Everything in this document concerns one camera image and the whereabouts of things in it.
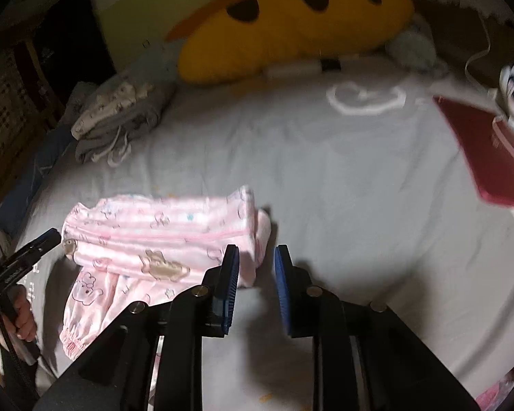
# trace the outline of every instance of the elastic cuff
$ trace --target elastic cuff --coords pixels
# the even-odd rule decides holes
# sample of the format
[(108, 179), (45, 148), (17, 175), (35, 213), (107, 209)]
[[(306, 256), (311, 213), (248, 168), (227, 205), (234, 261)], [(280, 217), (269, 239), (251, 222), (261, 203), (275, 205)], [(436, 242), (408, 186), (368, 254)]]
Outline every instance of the elastic cuff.
[(72, 335), (69, 329), (65, 327), (63, 327), (59, 334), (59, 339), (63, 343), (64, 353), (73, 361), (86, 349), (86, 345)]

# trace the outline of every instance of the pink cloth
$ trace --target pink cloth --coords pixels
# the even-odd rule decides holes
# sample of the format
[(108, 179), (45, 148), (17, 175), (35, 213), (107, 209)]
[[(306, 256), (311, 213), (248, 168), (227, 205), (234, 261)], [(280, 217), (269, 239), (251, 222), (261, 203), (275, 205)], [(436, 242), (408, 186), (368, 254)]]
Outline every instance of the pink cloth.
[(74, 360), (131, 302), (171, 301), (240, 249), (238, 284), (249, 287), (264, 257), (270, 220), (241, 187), (226, 198), (116, 196), (77, 204), (63, 224), (67, 257), (82, 266), (60, 339)]

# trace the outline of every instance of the bed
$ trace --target bed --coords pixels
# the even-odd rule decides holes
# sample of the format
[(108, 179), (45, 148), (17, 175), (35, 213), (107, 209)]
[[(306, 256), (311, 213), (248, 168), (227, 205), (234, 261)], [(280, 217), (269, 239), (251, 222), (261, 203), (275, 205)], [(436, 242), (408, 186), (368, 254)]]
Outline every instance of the bed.
[[(380, 115), (342, 115), (326, 92), (347, 81), (380, 100), (397, 86), (406, 102)], [(227, 195), (247, 184), (273, 233), (255, 287), (237, 295), (228, 338), (203, 342), (204, 409), (310, 409), (311, 342), (283, 332), (277, 244), (343, 300), (389, 304), (476, 397), (514, 366), (514, 218), (478, 197), (433, 94), (494, 109), (453, 75), (429, 79), (382, 56), (314, 77), (183, 87), (120, 167), (80, 165), (71, 146), (17, 246), (60, 229), (78, 201)], [(337, 98), (362, 103), (351, 91)], [(24, 280), (56, 375), (70, 364), (59, 332), (77, 274), (57, 247)]]

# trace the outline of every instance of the blue fabric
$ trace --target blue fabric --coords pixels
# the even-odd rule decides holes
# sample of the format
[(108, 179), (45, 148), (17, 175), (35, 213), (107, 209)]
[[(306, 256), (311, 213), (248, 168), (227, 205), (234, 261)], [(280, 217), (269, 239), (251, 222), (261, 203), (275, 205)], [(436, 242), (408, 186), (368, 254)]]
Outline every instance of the blue fabric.
[(34, 156), (27, 162), (14, 187), (0, 203), (0, 228), (9, 236), (17, 235), (28, 206), (44, 177), (73, 139), (68, 125), (59, 126), (45, 136)]

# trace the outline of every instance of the human hand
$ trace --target human hand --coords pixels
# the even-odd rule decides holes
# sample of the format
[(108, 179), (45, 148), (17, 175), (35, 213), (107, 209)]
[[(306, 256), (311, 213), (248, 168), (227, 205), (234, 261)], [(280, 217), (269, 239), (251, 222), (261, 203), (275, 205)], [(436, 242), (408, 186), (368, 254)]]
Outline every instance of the human hand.
[(16, 286), (17, 293), (13, 300), (14, 309), (17, 312), (15, 326), (9, 319), (3, 315), (6, 330), (10, 333), (17, 334), (21, 340), (33, 341), (36, 338), (36, 322), (34, 315), (30, 309), (30, 303), (27, 299), (27, 290), (22, 284)]

